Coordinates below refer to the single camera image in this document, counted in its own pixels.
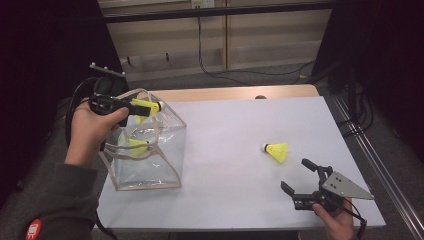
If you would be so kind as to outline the person's right hand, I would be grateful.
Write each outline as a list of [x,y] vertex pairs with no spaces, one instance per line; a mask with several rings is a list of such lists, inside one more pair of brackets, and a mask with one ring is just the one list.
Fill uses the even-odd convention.
[[332,216],[318,203],[313,205],[313,211],[323,221],[329,240],[351,240],[354,237],[353,217],[348,213]]

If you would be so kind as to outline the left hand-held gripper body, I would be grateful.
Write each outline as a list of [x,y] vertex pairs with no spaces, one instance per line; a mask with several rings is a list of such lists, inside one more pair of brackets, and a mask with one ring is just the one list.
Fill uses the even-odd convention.
[[104,73],[94,84],[93,94],[89,97],[90,109],[98,115],[108,115],[122,107],[130,108],[128,102],[118,98],[127,88],[125,73],[115,72],[107,66],[99,67],[95,62],[90,68]]

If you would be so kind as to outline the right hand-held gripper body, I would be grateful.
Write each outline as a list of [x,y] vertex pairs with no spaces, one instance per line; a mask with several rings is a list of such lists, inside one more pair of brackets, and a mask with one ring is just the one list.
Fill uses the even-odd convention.
[[318,174],[318,190],[311,194],[296,194],[291,191],[291,198],[296,210],[312,210],[317,203],[328,212],[339,210],[347,198],[373,200],[374,196],[331,166],[307,165]]

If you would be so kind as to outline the beige wooden cabinet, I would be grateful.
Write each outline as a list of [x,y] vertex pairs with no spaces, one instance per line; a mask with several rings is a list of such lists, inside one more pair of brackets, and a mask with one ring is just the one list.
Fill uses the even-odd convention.
[[[215,7],[317,0],[215,0]],[[98,0],[105,17],[193,9],[191,0]],[[309,62],[329,9],[150,20],[107,25],[130,81]]]

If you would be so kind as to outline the white table cover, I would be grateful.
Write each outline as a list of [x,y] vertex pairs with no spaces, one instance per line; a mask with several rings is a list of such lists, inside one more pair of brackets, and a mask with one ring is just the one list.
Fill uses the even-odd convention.
[[[280,188],[318,188],[307,158],[365,183],[321,97],[173,103],[186,122],[182,185],[176,189],[117,191],[106,182],[98,213],[115,230],[249,231],[321,226],[297,211]],[[283,163],[262,150],[287,143]]]

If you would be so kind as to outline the person's left hand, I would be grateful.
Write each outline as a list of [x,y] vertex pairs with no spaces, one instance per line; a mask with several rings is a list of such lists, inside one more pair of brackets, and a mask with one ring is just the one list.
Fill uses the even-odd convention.
[[71,141],[64,163],[91,167],[102,142],[128,113],[129,110],[123,107],[102,116],[92,112],[87,102],[80,104],[73,115]]

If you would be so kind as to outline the white wall outlet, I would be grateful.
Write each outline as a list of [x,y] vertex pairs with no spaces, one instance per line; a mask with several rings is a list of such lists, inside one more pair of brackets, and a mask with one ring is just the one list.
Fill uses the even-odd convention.
[[191,5],[193,9],[214,8],[215,0],[191,0]]

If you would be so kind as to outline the clear bag with beige trim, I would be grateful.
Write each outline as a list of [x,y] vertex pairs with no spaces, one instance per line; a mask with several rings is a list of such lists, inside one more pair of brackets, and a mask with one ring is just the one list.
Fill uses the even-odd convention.
[[[119,123],[99,152],[109,177],[118,191],[179,188],[184,161],[187,124],[171,106],[153,93],[139,88],[118,96],[130,104],[132,99],[162,101],[164,108],[138,124],[130,115]],[[118,146],[123,134],[148,141],[148,152],[142,157],[130,157]]]

